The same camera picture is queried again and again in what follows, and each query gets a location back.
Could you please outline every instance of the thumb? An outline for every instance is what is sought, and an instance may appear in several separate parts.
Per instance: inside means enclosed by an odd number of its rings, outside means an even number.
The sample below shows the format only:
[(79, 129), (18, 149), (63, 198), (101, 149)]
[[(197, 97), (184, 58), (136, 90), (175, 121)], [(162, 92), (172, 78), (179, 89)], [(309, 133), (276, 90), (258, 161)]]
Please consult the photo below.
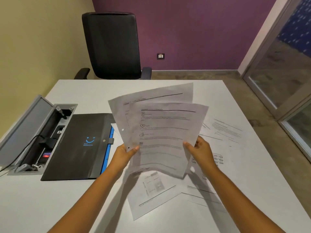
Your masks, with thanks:
[(190, 143), (184, 141), (183, 144), (184, 144), (185, 148), (186, 148), (187, 150), (189, 150), (189, 152), (190, 152), (191, 154), (193, 154), (193, 153), (195, 152), (195, 148), (194, 148)]
[(138, 151), (138, 149), (139, 149), (139, 145), (136, 146), (135, 148), (131, 149), (129, 152), (127, 152), (127, 155), (128, 155), (129, 157), (132, 157), (134, 154), (136, 154), (136, 152)]

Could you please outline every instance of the purple wall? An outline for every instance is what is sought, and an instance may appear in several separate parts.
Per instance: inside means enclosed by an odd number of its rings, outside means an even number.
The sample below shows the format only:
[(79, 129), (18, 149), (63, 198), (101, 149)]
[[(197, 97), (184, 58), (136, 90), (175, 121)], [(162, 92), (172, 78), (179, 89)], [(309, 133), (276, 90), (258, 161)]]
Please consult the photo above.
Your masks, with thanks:
[[(276, 0), (93, 0), (96, 12), (136, 15), (141, 65), (234, 70)], [(165, 53), (157, 60), (157, 53)]]

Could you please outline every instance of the chair armrest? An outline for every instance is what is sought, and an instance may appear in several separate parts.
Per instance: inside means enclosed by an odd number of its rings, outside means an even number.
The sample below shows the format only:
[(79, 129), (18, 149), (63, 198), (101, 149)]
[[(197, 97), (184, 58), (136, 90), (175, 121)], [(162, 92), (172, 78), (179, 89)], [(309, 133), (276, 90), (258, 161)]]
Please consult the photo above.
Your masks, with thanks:
[(151, 67), (143, 67), (142, 75), (140, 79), (142, 80), (150, 80), (151, 79), (152, 68)]
[(87, 79), (87, 75), (89, 74), (90, 69), (89, 68), (82, 68), (77, 72), (74, 79)]

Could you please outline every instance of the blue smiley face logo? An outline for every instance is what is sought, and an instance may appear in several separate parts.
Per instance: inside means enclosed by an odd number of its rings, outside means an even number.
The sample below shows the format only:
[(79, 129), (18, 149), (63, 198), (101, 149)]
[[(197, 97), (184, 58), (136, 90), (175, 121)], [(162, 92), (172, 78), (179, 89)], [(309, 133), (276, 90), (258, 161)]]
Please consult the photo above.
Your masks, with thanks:
[(93, 141), (95, 141), (95, 137), (93, 137), (93, 140), (92, 140), (92, 141), (88, 141), (88, 138), (89, 138), (89, 137), (86, 138), (86, 142), (87, 142), (87, 143), (92, 143)]

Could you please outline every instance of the yellow wall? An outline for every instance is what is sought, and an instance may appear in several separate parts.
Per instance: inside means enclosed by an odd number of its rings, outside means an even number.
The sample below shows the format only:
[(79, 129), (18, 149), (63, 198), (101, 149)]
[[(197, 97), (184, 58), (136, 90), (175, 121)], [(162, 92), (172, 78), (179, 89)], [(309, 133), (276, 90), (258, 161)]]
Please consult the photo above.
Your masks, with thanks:
[(92, 0), (0, 0), (0, 137), (36, 95), (92, 68), (85, 12), (94, 12)]

